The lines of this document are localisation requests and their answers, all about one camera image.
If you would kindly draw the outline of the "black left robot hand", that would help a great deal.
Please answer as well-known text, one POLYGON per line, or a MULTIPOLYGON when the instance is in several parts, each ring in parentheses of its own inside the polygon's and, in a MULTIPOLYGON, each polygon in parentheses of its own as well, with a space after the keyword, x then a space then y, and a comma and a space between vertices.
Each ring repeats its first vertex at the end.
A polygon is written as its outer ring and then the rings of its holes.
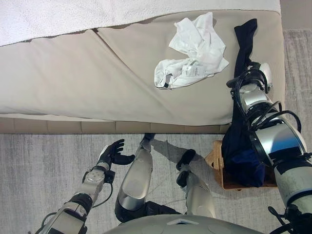
POLYGON ((128 165, 132 163, 135 159, 135 155, 126 156, 121 154, 123 151, 124 141, 124 139, 120 139, 111 145, 105 146, 100 153, 97 164, 107 163, 110 168, 112 164, 128 165))

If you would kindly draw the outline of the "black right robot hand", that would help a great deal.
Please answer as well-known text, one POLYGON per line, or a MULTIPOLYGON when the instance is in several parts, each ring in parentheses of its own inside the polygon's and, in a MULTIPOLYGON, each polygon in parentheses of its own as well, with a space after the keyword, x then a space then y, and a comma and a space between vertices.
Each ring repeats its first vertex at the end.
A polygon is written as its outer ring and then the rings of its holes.
POLYGON ((235 85, 242 80, 242 86, 248 83, 255 83, 266 94, 273 87, 273 78, 268 63, 251 62, 247 68, 240 74, 229 80, 226 85, 228 88, 234 88, 235 85))

